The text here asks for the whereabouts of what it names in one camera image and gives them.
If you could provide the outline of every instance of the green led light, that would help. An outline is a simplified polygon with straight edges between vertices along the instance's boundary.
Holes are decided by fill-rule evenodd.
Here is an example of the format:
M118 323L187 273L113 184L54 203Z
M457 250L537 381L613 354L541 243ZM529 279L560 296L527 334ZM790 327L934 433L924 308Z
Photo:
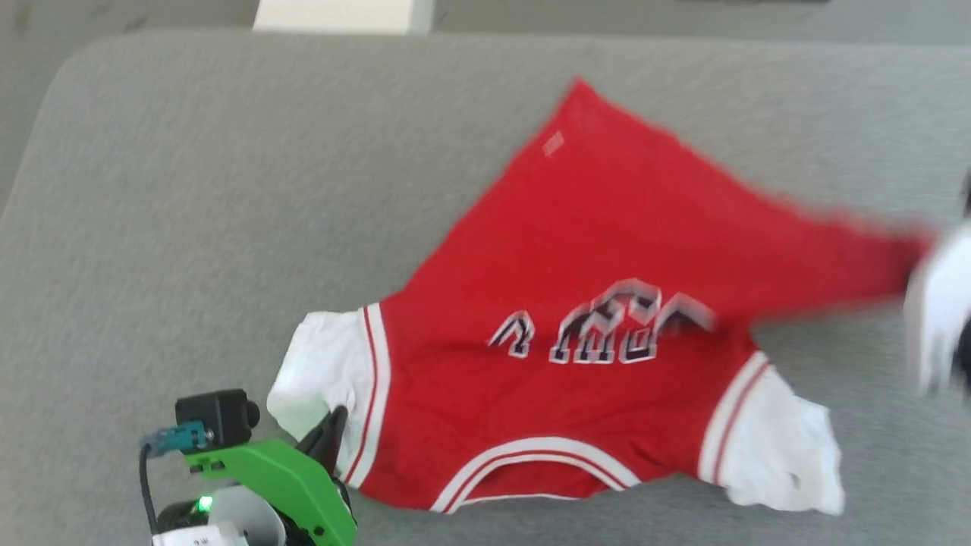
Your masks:
M199 501L195 503L195 508L200 512L209 512L213 507L213 498L211 496L202 496Z

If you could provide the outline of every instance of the black cable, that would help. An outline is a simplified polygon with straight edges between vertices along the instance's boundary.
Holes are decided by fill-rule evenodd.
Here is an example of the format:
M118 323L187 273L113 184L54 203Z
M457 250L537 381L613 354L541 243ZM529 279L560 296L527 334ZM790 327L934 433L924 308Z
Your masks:
M964 216L971 218L971 169L964 176Z
M957 339L954 367L951 371L964 383L965 394L971 395L971 319L964 323L964 329Z
M158 534L158 516L155 515L155 505L151 502L149 491L149 451L151 445L145 444L138 454L138 478L142 482L142 501L145 503L145 515L149 517L151 536Z

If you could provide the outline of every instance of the white jersey trim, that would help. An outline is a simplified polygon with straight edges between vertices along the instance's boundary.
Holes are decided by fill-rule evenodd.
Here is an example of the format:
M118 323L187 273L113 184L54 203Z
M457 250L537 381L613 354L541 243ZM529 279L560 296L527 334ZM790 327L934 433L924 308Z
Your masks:
M462 466L438 495L430 510L451 514L460 506L479 502L480 499L467 499L490 472L507 464L535 461L561 462L576 466L614 491L623 491L641 483L640 478L623 463L585 442L557 436L523 438L486 450Z
M355 488L360 488L367 478L378 454L378 444L381 439L381 428L385 421L387 407L387 392L391 386L391 363L387 351L387 337L385 336L385 322L381 315L381 304L373 303L360 310L361 321L367 339L367 353L371 359L374 371L374 383L370 395L366 400L367 414L364 418L364 429L360 442L360 450L354 457L348 470L345 482Z
M721 485L719 483L721 461L724 458L725 444L731 436L732 426L755 381L769 365L769 358L764 353L761 351L752 353L721 396L719 405L715 408L715 413L712 414L712 419L705 430L705 439L698 458L698 479Z
M496 495L496 496L477 496L462 502L462 506L478 504L480 502L491 502L493 500L509 500L511 498L551 498L553 500L580 500L578 496L551 495L549 493L535 493L530 495Z

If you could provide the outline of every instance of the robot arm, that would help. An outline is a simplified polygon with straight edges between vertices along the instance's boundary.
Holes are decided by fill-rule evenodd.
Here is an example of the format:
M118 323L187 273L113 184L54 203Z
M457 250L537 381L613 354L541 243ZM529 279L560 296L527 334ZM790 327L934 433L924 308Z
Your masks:
M350 546L357 531L344 484L334 477L347 410L337 407L293 447L250 443L259 421L241 390L176 403L175 427L142 440L142 489L153 546ZM156 517L145 462L181 451L189 472L229 487L170 505Z

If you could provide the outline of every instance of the red stripe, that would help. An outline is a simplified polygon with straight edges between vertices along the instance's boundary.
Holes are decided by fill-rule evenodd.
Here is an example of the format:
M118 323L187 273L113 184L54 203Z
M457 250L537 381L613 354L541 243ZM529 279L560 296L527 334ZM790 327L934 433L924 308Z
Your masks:
M584 457L580 457L579 455L576 455L576 454L573 454L573 453L568 453L568 452L565 452L565 451L555 451L555 450L517 451L515 453L509 453L509 454L505 454L505 455L497 455L497 456L493 457L492 459L489 459L488 461L483 462L479 466L479 468L476 469L475 472L473 472L468 478L466 478L466 480L464 482L462 482L462 485L455 492L455 496L452 498L452 500L449 501L448 504L446 504L445 508L442 510L442 513L443 514L448 514L449 513L449 510L452 509L452 507L455 505L455 502L458 501L458 498L462 495L462 491L465 490L465 487L467 485L469 485L469 482L471 482L472 480L474 480L476 478L476 476L479 475L479 473L482 471L483 468L489 466L490 464L492 464L495 461L500 461L500 460L503 460L503 459L509 459L509 458L512 458L512 457L521 457L523 455L536 455L536 456L560 455L560 456L569 457L570 459L575 459L575 460L580 461L580 462L585 462L586 464L589 464L590 466L593 466L597 470L603 472L608 478L614 480L614 482L617 485L619 485L622 489L626 489L626 486L623 484L623 482L621 480L617 479L617 476L615 476L614 474L611 474L606 469L604 469L603 466L600 466L596 462L593 462L593 461L591 461L591 460L589 460L587 458L584 458Z
M715 459L715 476L712 479L712 482L715 485L721 485L721 483L719 483L721 459L725 455L725 446L728 444L728 438L731 436L732 427L735 426L735 420L738 418L738 414L742 410L742 406L745 405L745 399L749 396L749 392L751 392L752 388L755 386L755 382L758 381L758 378L762 377L762 374L765 373L765 370L769 369L770 365L771 363L767 360L760 368L758 368L758 371L755 372L755 375L752 376L749 383L742 390L742 393L738 397L738 401L735 402L735 407L731 411L731 417L728 418L728 425L725 427L725 434L721 436L721 443L719 444L719 456Z
M352 479L354 471L357 470L357 464L361 462L361 456L364 455L364 445L367 443L367 429L371 426L371 412L374 410L374 400L378 397L378 357L374 352L374 336L371 334L371 317L368 315L367 307L364 307L363 311L364 326L367 329L367 342L371 347L371 369L374 374L374 381L371 382L371 401L368 402L367 415L364 417L364 430L361 432L361 445L359 448L357 448L357 457L354 458L354 462L351 464L351 469L348 470L348 474L344 479L345 482L349 482Z

